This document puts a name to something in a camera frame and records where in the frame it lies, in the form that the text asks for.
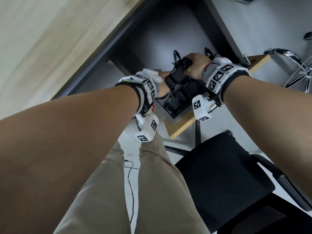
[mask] chair backrest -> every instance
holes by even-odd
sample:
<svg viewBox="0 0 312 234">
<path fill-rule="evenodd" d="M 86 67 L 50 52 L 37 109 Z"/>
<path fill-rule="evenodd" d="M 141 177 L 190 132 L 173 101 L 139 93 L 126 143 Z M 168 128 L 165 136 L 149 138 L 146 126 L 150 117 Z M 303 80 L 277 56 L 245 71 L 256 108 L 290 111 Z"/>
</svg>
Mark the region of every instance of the chair backrest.
<svg viewBox="0 0 312 234">
<path fill-rule="evenodd" d="M 312 218 L 271 193 L 218 230 L 218 234 L 308 234 Z"/>
<path fill-rule="evenodd" d="M 211 233 L 275 189 L 256 161 L 228 133 L 203 142 L 176 167 Z"/>
</svg>

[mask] chair armrest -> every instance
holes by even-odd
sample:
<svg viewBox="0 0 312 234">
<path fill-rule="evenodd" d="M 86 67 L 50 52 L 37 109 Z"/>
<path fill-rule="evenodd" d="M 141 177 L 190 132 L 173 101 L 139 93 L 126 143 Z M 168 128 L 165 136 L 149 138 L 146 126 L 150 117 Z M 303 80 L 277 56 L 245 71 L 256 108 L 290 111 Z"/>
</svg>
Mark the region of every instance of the chair armrest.
<svg viewBox="0 0 312 234">
<path fill-rule="evenodd" d="M 281 185 L 281 187 L 289 194 L 289 196 L 305 211 L 311 211 L 311 203 L 303 196 L 298 188 L 291 182 L 291 180 L 280 170 L 274 163 L 267 160 L 259 154 L 251 154 L 254 160 L 268 169 L 274 179 Z"/>
</svg>

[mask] leg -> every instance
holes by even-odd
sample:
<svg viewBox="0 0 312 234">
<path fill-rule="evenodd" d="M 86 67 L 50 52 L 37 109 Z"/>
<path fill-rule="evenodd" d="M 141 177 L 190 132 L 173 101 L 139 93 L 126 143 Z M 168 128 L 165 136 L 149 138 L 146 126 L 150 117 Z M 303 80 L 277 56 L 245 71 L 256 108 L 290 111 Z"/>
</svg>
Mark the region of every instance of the leg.
<svg viewBox="0 0 312 234">
<path fill-rule="evenodd" d="M 158 133 L 153 141 L 142 143 L 140 162 L 135 233 L 209 234 L 182 174 L 171 163 Z"/>
<path fill-rule="evenodd" d="M 54 234 L 131 233 L 123 169 L 123 151 L 117 141 L 80 190 Z"/>
</svg>

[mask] wooden board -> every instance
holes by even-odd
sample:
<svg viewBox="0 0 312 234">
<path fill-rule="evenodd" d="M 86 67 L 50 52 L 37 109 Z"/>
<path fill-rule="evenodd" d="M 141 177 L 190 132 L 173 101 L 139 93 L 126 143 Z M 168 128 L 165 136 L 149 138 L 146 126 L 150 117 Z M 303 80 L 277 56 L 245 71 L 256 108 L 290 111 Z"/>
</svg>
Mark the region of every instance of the wooden board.
<svg viewBox="0 0 312 234">
<path fill-rule="evenodd" d="M 0 119 L 49 101 L 143 0 L 0 0 Z"/>
<path fill-rule="evenodd" d="M 254 62 L 248 67 L 249 72 L 253 73 L 270 59 L 270 55 L 257 55 L 257 56 L 251 56 L 248 58 L 250 61 L 254 60 Z M 174 139 L 195 121 L 196 121 L 196 118 L 194 117 L 193 110 L 190 110 L 175 124 L 171 124 L 166 119 L 164 120 L 164 124 L 167 129 L 169 137 L 171 139 Z"/>
</svg>

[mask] wrist-mounted device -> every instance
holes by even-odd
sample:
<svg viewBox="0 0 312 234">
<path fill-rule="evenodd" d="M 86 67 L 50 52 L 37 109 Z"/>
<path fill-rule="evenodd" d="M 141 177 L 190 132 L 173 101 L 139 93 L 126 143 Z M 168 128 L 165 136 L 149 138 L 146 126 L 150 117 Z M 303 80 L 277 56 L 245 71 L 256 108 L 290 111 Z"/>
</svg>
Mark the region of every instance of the wrist-mounted device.
<svg viewBox="0 0 312 234">
<path fill-rule="evenodd" d="M 223 95 L 230 83 L 237 77 L 250 76 L 247 68 L 233 64 L 228 58 L 216 57 L 202 72 L 210 98 L 217 105 L 224 104 Z"/>
<path fill-rule="evenodd" d="M 162 78 L 157 71 L 143 69 L 137 72 L 136 75 L 121 78 L 115 86 L 127 85 L 135 90 L 139 99 L 136 115 L 140 113 L 145 117 L 157 97 L 159 92 L 158 83 L 161 82 Z"/>
</svg>

